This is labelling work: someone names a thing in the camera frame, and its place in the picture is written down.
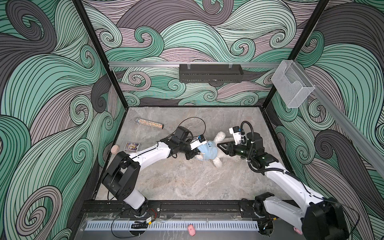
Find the white teddy bear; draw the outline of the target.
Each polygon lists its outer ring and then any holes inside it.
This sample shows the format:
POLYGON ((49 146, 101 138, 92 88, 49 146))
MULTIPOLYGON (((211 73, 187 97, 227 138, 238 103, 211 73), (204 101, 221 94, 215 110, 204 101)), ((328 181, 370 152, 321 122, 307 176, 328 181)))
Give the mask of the white teddy bear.
POLYGON ((213 141, 207 141, 206 144, 199 146, 199 153, 195 156, 200 161, 212 161, 216 168, 223 166, 222 158, 228 157, 218 148, 219 143, 230 142, 232 138, 226 138, 224 132, 218 132, 213 141))

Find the light blue fleece hoodie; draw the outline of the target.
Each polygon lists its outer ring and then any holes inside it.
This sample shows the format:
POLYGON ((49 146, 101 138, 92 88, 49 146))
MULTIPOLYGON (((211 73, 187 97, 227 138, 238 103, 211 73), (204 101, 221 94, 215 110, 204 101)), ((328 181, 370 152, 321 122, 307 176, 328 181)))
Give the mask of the light blue fleece hoodie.
POLYGON ((213 141, 208 141, 205 145, 202 145, 197 149, 199 153, 195 158, 201 161, 214 160, 219 156, 219 149, 217 148, 217 144, 213 141))

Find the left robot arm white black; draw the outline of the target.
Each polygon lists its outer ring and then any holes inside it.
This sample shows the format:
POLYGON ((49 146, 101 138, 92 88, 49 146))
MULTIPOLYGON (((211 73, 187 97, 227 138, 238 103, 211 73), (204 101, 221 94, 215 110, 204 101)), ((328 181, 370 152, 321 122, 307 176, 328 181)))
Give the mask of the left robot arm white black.
POLYGON ((190 160, 199 154, 198 147, 206 144, 204 135, 191 136, 191 131, 177 127, 174 133, 158 141, 153 147, 133 154, 116 154, 104 175, 102 184, 117 201, 130 206, 138 215, 143 215, 148 208, 148 200, 136 189, 141 170, 179 153, 190 160))

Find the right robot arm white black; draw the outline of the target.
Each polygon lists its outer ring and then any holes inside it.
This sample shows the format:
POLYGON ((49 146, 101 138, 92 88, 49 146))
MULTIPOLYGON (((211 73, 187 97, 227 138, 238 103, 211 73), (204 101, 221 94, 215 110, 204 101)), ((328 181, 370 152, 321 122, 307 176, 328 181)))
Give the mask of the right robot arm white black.
POLYGON ((290 173, 277 158, 265 151, 263 138, 257 133, 234 134, 235 140, 218 143, 217 147, 228 156, 245 158, 252 172, 262 174, 282 188, 291 202, 280 200, 272 193, 255 198, 254 211, 260 218, 260 233, 268 235, 272 222, 281 219, 307 240, 347 240, 350 232, 342 204, 325 198, 311 190, 298 177, 290 173))

